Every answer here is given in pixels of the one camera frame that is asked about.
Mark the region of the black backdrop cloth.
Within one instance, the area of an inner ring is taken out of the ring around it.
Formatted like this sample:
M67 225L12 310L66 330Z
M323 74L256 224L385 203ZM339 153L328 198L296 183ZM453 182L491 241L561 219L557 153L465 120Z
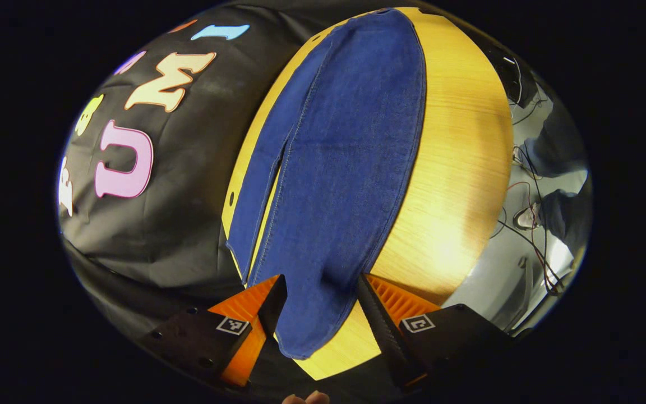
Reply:
M138 348L190 306L249 287L227 246L235 192L295 67L333 28L397 8L426 62L421 140L402 207L368 273L445 309L489 249L512 176L513 110L536 74L510 48L423 0L230 0L145 44L94 91L59 174L59 225L98 310ZM503 332L492 315L474 309ZM405 393L357 300L307 360L274 330L236 398L278 404L323 391L341 404Z

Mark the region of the person's light shoe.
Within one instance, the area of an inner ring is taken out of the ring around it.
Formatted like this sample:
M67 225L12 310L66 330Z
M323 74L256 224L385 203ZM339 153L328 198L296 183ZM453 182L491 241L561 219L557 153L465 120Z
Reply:
M513 225L521 232L533 231L540 227L540 208L541 203L535 202L527 208L519 210L513 218Z

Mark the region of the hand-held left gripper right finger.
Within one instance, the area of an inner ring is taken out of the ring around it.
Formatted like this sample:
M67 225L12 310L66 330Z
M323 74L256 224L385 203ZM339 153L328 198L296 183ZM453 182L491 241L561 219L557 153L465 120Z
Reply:
M467 305L443 309L374 274L357 279L357 300L393 383L405 393L437 378L458 379L516 341Z

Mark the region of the person's trouser leg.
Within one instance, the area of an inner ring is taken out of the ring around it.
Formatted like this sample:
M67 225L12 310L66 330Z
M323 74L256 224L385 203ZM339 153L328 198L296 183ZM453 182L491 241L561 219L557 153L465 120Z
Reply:
M535 178L560 177L589 169L583 138L560 100L553 101L540 134L523 141L513 156Z
M592 189L582 187L577 194L557 189L541 200L541 225L579 256L589 240L594 212Z

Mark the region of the blue denim jeans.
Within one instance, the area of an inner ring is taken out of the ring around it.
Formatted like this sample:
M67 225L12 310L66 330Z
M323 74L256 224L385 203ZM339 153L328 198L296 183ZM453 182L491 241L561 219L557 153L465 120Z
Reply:
M284 276L284 356L307 360L351 312L402 207L426 92L415 28L384 8L318 39L264 119L227 246L249 286Z

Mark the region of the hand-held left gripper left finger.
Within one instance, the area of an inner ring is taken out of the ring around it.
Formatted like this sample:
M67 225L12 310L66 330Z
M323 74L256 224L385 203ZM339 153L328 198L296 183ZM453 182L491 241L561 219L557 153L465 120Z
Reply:
M209 309L190 306L146 333L144 350L216 388L246 389L287 299L277 274Z

